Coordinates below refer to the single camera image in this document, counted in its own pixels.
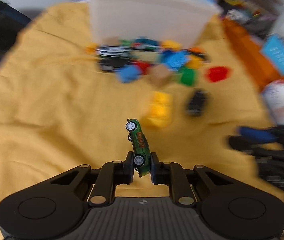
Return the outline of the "white plastic storage bin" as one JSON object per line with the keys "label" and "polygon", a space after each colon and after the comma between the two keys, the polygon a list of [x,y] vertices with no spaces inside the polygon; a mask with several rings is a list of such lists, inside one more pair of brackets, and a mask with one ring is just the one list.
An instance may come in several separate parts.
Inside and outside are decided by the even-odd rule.
{"label": "white plastic storage bin", "polygon": [[207,22],[222,9],[212,0],[89,0],[92,38],[146,37],[192,46]]}

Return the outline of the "yellow transparent brick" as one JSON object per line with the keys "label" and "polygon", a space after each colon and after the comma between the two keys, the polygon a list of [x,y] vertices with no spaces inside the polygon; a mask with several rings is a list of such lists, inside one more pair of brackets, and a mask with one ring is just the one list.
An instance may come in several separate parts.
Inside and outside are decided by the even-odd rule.
{"label": "yellow transparent brick", "polygon": [[173,95],[154,91],[150,99],[149,108],[145,116],[148,126],[163,128],[172,121]]}

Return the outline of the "orange box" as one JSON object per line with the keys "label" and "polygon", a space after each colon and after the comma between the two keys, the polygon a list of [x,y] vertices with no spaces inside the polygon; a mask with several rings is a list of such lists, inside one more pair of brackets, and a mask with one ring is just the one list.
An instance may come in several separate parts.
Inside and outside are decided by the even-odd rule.
{"label": "orange box", "polygon": [[253,39],[245,28],[226,18],[222,20],[222,24],[231,47],[245,65],[246,71],[260,92],[269,83],[284,80],[273,64],[260,52],[262,46]]}

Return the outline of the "blue card box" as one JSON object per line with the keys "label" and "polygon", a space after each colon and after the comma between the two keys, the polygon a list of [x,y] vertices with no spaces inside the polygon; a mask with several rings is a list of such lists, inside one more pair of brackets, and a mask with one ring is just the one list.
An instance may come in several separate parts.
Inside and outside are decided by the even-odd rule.
{"label": "blue card box", "polygon": [[261,53],[284,76],[284,41],[277,35],[270,35],[261,48]]}

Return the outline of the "yellow cloth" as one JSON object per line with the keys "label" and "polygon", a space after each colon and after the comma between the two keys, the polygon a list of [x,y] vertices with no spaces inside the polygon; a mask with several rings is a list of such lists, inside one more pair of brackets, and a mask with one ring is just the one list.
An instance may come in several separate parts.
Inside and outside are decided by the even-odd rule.
{"label": "yellow cloth", "polygon": [[[143,120],[154,87],[146,76],[121,83],[101,72],[85,51],[89,41],[86,3],[54,5],[19,34],[0,64],[0,201],[75,166],[122,160],[132,149],[126,121]],[[173,95],[173,118],[161,129],[142,125],[150,149],[161,161],[202,164],[284,201],[282,191],[257,177],[253,157],[227,146],[237,126],[263,128],[270,121],[218,17],[198,45],[210,55],[209,66],[229,67],[230,77],[209,82],[209,66],[199,69],[198,85],[210,100],[198,117],[185,111],[191,87],[165,87]]]}

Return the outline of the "green toy car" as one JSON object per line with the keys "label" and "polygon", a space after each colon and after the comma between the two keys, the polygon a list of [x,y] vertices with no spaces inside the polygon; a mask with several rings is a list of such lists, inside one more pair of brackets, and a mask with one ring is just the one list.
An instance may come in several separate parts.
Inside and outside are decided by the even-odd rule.
{"label": "green toy car", "polygon": [[133,146],[134,168],[138,172],[139,177],[143,177],[150,172],[151,151],[149,144],[137,119],[127,119],[125,128],[129,132],[128,140]]}

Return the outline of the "red long brick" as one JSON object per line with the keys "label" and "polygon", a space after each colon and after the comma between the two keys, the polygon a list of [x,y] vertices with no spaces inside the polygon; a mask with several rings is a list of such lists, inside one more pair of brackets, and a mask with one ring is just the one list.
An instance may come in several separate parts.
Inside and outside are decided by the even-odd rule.
{"label": "red long brick", "polygon": [[230,77],[232,69],[227,66],[210,67],[205,72],[205,77],[209,82],[219,82]]}

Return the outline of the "large blue brick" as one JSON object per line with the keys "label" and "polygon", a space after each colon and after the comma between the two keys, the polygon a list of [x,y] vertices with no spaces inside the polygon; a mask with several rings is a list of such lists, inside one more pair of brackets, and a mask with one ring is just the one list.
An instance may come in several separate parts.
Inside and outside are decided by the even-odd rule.
{"label": "large blue brick", "polygon": [[190,55],[185,50],[166,50],[161,54],[160,57],[160,62],[173,71],[180,70],[180,68],[187,64],[188,61],[190,61]]}

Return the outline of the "green brick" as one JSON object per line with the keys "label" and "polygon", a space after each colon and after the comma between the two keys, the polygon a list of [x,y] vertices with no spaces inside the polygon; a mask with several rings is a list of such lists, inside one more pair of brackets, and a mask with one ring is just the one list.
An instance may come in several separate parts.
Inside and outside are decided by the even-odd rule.
{"label": "green brick", "polygon": [[177,81],[185,86],[194,86],[197,82],[196,70],[188,67],[181,67],[177,72]]}

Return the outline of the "small blue brick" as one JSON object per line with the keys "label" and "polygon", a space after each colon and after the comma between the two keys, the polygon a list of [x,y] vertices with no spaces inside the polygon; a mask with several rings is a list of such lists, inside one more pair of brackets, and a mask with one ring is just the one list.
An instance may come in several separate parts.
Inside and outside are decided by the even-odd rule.
{"label": "small blue brick", "polygon": [[139,78],[142,71],[136,65],[125,65],[117,71],[117,77],[121,83],[130,83]]}

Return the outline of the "brown cardboard cube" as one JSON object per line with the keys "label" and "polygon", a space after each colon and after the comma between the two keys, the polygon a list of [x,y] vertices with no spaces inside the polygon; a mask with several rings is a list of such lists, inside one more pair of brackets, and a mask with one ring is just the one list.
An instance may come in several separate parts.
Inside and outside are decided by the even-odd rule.
{"label": "brown cardboard cube", "polygon": [[173,76],[173,72],[164,64],[157,64],[148,69],[150,83],[156,88],[162,88],[167,85]]}

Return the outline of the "black sports toy car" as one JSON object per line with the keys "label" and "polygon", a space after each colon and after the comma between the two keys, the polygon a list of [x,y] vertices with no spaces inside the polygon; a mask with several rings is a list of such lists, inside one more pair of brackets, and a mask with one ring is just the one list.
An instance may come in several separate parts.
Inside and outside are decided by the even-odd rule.
{"label": "black sports toy car", "polygon": [[129,46],[98,46],[95,53],[99,58],[99,67],[104,72],[117,71],[132,62],[131,47]]}

